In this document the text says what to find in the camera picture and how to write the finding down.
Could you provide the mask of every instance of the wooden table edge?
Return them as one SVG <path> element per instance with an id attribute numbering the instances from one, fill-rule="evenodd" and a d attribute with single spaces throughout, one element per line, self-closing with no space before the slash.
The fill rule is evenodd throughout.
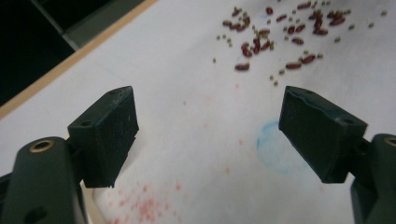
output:
<path id="1" fill-rule="evenodd" d="M 0 119 L 7 116 L 13 110 L 15 110 L 18 106 L 22 105 L 24 102 L 30 99 L 30 97 L 34 96 L 36 93 L 44 89 L 48 86 L 53 80 L 67 71 L 70 67 L 72 67 L 79 60 L 87 56 L 91 51 L 96 49 L 99 45 L 113 36 L 118 30 L 144 12 L 146 9 L 151 7 L 158 0 L 145 0 L 140 5 L 135 7 L 133 10 L 128 12 L 125 16 L 120 18 L 118 21 L 113 23 L 107 29 L 105 29 L 101 34 L 99 34 L 95 39 L 93 39 L 90 43 L 84 46 L 82 49 L 73 53 L 70 57 L 65 59 L 63 62 L 58 64 L 56 67 L 52 68 L 46 75 L 38 79 L 32 85 L 27 87 L 25 90 L 21 91 L 18 95 L 13 97 L 11 100 L 6 102 L 4 105 L 0 107 Z"/>

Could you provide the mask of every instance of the blue marker stain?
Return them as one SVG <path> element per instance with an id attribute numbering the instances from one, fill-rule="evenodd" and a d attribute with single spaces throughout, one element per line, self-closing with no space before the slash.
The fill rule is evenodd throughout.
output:
<path id="1" fill-rule="evenodd" d="M 278 129 L 278 121 L 266 124 L 257 139 L 257 154 L 270 170 L 287 175 L 301 172 L 308 164 Z"/>

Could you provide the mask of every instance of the dark floor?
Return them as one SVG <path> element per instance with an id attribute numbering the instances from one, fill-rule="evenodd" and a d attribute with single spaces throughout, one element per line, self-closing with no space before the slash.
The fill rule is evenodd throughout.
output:
<path id="1" fill-rule="evenodd" d="M 0 105 L 140 2 L 0 0 Z"/>

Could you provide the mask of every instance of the table surface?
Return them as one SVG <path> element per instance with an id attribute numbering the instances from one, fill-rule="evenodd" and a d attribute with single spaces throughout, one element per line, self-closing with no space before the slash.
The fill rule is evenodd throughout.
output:
<path id="1" fill-rule="evenodd" d="M 312 9 L 292 14 L 300 3 L 144 2 L 0 109 L 0 175 L 11 172 L 19 148 L 66 137 L 67 125 L 102 94 L 131 85 L 140 131 L 116 187 L 94 193 L 109 223 L 353 223 L 353 176 L 344 185 L 321 184 L 277 129 L 280 107 L 285 86 L 298 86 L 366 121 L 368 140 L 396 133 L 396 2 L 319 1 L 325 17 L 351 9 L 343 24 L 323 19 L 325 36 L 312 35 Z M 251 18 L 240 33 L 221 24 L 238 20 L 235 6 Z M 276 22 L 283 13 L 292 21 Z M 284 26 L 297 19 L 305 29 L 285 40 Z M 247 59 L 240 46 L 252 42 L 253 24 L 269 28 L 275 45 Z M 290 41 L 295 36 L 302 46 Z M 304 50 L 324 57 L 280 75 Z M 248 71 L 234 70 L 246 62 Z"/>

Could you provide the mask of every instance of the white table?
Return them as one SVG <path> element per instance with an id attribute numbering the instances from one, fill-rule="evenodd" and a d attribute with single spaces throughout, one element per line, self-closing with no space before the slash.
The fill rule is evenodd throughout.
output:
<path id="1" fill-rule="evenodd" d="M 51 82 L 23 104 L 1 108 L 7 115 L 0 120 L 0 175 L 11 172 L 19 148 L 45 136 L 66 137 L 66 126 L 102 94 L 132 85 L 140 131 L 116 187 L 94 193 L 109 223 L 353 223 L 353 176 L 344 185 L 321 184 L 276 125 L 291 85 L 366 121 L 368 140 L 396 133 L 396 2 L 320 6 L 325 16 L 330 9 L 352 10 L 326 36 L 312 35 L 312 9 L 291 14 L 299 3 L 162 0 L 138 17 L 132 12 L 109 39 L 93 41 L 88 54 L 56 68 Z M 276 42 L 273 51 L 249 60 L 247 72 L 233 67 L 247 61 L 240 46 L 251 42 L 251 28 L 237 33 L 221 25 L 234 20 L 234 6 L 247 11 L 251 24 L 270 28 Z M 267 6 L 274 9 L 271 17 Z M 306 23 L 298 35 L 303 46 L 284 40 L 283 27 L 291 23 L 276 22 L 282 13 L 293 24 L 297 18 Z M 352 23 L 355 29 L 348 30 Z M 223 34 L 231 48 L 216 39 Z M 337 36 L 341 41 L 334 43 Z M 324 58 L 280 76 L 305 49 Z"/>

